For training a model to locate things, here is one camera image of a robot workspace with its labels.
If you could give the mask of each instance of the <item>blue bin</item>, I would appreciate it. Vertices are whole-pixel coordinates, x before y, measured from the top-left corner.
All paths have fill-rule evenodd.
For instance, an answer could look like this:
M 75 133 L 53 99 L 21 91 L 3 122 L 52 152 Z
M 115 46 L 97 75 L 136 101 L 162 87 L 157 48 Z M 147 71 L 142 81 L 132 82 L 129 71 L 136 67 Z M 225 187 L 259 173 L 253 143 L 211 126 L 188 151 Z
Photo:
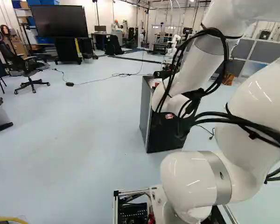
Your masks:
M 21 1 L 20 0 L 12 0 L 13 8 L 21 8 Z
M 54 43 L 54 39 L 51 37 L 39 37 L 36 36 L 37 43 Z
M 35 26 L 35 21 L 32 16 L 27 17 L 30 26 Z
M 42 5 L 59 5 L 57 0 L 40 0 Z
M 27 0 L 27 3 L 30 6 L 41 5 L 42 4 L 40 0 Z

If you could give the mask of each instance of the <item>television screen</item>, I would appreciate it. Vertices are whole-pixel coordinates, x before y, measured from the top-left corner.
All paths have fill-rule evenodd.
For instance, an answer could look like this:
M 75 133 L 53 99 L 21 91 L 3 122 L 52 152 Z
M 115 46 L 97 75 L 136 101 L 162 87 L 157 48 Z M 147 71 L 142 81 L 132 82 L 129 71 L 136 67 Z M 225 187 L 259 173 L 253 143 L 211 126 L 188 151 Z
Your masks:
M 88 37 L 82 6 L 31 6 L 40 37 Z

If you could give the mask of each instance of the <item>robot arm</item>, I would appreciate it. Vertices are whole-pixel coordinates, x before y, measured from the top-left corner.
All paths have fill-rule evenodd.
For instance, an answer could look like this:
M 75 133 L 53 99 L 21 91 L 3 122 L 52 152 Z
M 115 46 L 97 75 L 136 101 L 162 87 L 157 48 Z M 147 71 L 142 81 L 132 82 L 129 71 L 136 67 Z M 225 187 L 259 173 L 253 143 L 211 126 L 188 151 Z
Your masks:
M 280 21 L 280 0 L 273 3 L 268 0 L 213 0 L 203 25 L 229 36 L 226 42 L 232 49 L 256 20 Z M 185 114 L 191 101 L 182 93 L 199 89 L 223 59 L 219 38 L 211 35 L 196 38 L 182 69 L 173 79 L 160 112 Z M 152 99 L 154 111 L 168 83 L 169 78 L 156 88 Z M 280 58 L 247 79 L 228 106 L 233 115 L 280 131 Z M 270 168 L 280 160 L 280 148 L 249 138 L 237 125 L 218 125 L 215 137 L 220 151 L 174 153 L 161 164 L 161 181 L 168 202 L 178 217 L 190 224 L 204 220 L 212 205 L 253 197 Z

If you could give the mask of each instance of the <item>cubicle partition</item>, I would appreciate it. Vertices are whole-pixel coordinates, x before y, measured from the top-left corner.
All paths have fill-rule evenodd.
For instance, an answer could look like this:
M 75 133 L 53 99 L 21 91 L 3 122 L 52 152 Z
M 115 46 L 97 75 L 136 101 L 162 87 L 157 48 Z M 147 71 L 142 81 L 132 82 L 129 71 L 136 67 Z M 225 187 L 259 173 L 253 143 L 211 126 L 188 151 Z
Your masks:
M 246 79 L 280 57 L 280 42 L 242 38 L 231 53 L 226 70 Z

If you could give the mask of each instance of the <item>red label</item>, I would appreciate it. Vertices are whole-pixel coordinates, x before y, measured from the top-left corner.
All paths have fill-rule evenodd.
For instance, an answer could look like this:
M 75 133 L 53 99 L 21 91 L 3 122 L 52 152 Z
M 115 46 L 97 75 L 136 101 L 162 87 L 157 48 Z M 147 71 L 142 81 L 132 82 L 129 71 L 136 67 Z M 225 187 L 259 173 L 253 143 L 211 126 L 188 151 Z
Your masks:
M 165 115 L 166 119 L 172 119 L 173 117 L 174 117 L 174 115 L 171 113 Z

